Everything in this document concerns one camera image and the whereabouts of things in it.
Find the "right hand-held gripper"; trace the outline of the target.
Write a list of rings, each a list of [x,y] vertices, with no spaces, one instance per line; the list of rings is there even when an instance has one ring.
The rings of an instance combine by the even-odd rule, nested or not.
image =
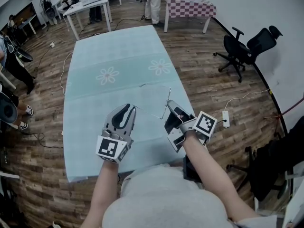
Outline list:
[[[167,107],[170,111],[164,128],[168,140],[175,152],[179,152],[185,141],[186,132],[194,131],[199,141],[205,145],[210,140],[217,124],[217,119],[201,111],[198,117],[189,114],[175,101],[169,100]]]

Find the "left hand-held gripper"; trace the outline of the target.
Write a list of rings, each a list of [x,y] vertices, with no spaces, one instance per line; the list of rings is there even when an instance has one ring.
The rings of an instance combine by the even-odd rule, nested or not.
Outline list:
[[[115,108],[108,114],[104,129],[97,138],[96,155],[104,161],[120,163],[133,143],[131,132],[136,118],[136,107],[129,111],[124,124],[124,115],[128,112],[130,104],[124,104]]]

